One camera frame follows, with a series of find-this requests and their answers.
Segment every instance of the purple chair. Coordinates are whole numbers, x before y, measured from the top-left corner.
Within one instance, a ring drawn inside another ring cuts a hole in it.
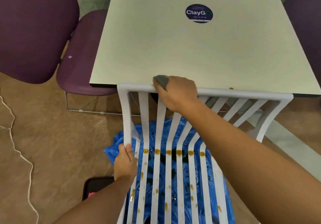
[[[117,89],[89,85],[107,10],[92,11],[80,21],[77,0],[0,0],[0,10],[0,72],[41,84],[54,75],[60,63],[57,83],[65,91],[68,110],[67,93],[117,93]]]
[[[284,8],[321,85],[321,0],[287,0]]]

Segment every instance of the chair backrest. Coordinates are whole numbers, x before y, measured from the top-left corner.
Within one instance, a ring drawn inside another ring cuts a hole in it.
[[[0,72],[39,84],[54,74],[79,19],[77,0],[0,0]]]
[[[135,147],[135,157],[139,157],[136,153],[139,154],[139,145],[140,145],[140,136],[138,136],[137,131],[134,128],[134,124],[131,120],[131,109],[129,101],[129,92],[138,92],[139,95],[139,106],[141,112],[141,121],[142,121],[142,139],[143,139],[143,148],[149,149],[149,108],[148,108],[148,93],[155,93],[155,89],[152,85],[147,84],[119,84],[117,85],[117,90],[119,93],[119,98],[122,106],[123,113],[123,123],[124,123],[124,144],[129,144],[132,142],[132,137],[136,138],[136,147]],[[211,106],[212,110],[216,113],[224,106],[228,100],[232,99],[233,103],[228,107],[229,109],[224,114],[223,118],[229,121],[234,115],[238,114],[239,109],[250,101],[249,107],[242,114],[238,115],[238,119],[234,122],[236,127],[240,126],[245,122],[251,115],[253,115],[260,107],[262,107],[267,101],[271,100],[268,108],[264,110],[260,116],[255,128],[250,132],[250,135],[256,138],[258,141],[262,141],[264,134],[270,125],[271,121],[275,116],[293,99],[292,94],[282,94],[282,93],[268,93],[268,92],[251,92],[251,91],[238,91],[238,90],[222,90],[222,89],[197,89],[199,94],[199,99],[204,103],[207,102]],[[156,151],[161,147],[161,139],[163,133],[163,125],[165,119],[166,106],[163,104],[161,99],[158,99],[158,109],[157,109],[157,122],[156,122],[156,135],[155,135],[155,156],[154,156],[154,172],[153,172],[153,190],[152,190],[152,203],[151,203],[151,224],[157,224],[158,218],[158,185],[159,185],[159,164],[160,164],[160,155],[156,154]],[[169,130],[169,135],[166,143],[166,153],[167,151],[172,150],[172,143],[176,130],[178,128],[181,115],[179,113],[174,113],[171,128]],[[176,145],[176,154],[177,154],[177,180],[183,182],[183,162],[182,162],[182,146],[187,135],[189,134],[192,126],[190,123],[186,123],[182,133],[180,134],[178,143]],[[194,224],[199,224],[199,213],[197,207],[197,192],[196,188],[196,175],[199,176],[199,173],[195,173],[194,166],[194,157],[199,157],[194,154],[195,143],[199,140],[200,136],[198,133],[195,133],[188,145],[188,159],[189,159],[189,184],[190,184],[190,193],[191,200],[194,201],[194,205],[191,205],[192,213],[192,222]],[[202,178],[202,189],[203,196],[210,196],[209,194],[209,181],[208,172],[206,166],[205,157],[206,146],[204,143],[200,145],[199,155],[200,155],[200,165],[201,165],[201,178]],[[148,161],[148,154],[143,154],[142,162]],[[166,173],[165,173],[165,223],[171,223],[171,188],[168,186],[172,185],[171,170],[172,170],[172,156],[171,154],[166,154]],[[212,170],[214,174],[215,185],[215,194],[218,207],[218,216],[220,224],[228,224],[227,216],[227,205],[225,199],[225,190],[224,190],[224,177],[222,171],[217,165],[215,159],[211,157]],[[137,214],[136,223],[143,223],[144,215],[144,204],[145,204],[145,190],[146,190],[146,176],[147,176],[147,166],[142,164],[142,174],[141,182],[138,197],[138,207],[140,209]],[[131,193],[135,193],[136,180],[134,181],[131,187]],[[184,212],[184,186],[183,184],[177,184],[177,199],[178,199],[178,223],[185,224],[185,212]],[[204,216],[206,224],[212,223],[212,213],[211,213],[211,203],[210,198],[204,198]],[[127,214],[127,223],[132,223],[132,212],[133,212],[133,201],[129,202],[128,205],[128,214]],[[119,217],[118,224],[123,222],[124,215],[123,207],[122,213]]]
[[[321,84],[321,0],[287,0],[284,8]]]

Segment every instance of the forearm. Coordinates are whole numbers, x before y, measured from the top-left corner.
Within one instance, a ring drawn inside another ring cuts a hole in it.
[[[321,223],[321,184],[200,101],[182,111],[242,201],[262,223]]]
[[[116,224],[132,182],[120,177],[65,214],[54,224]]]

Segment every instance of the hand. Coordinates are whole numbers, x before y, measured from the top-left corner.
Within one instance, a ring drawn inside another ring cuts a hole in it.
[[[176,76],[168,78],[166,90],[153,79],[154,87],[168,109],[183,114],[185,109],[189,109],[191,103],[198,101],[196,85],[193,80],[187,78]]]
[[[130,184],[133,183],[137,175],[137,158],[134,157],[131,144],[119,145],[119,154],[114,162],[114,179],[115,181],[121,177],[128,178]]]

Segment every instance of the person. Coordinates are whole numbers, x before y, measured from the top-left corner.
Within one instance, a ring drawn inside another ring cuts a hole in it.
[[[197,98],[195,83],[170,76],[164,90],[153,81],[166,107],[199,133],[225,177],[262,224],[320,224],[321,182],[228,123]],[[137,174],[129,145],[119,145],[115,182],[63,214],[54,224],[116,224]]]

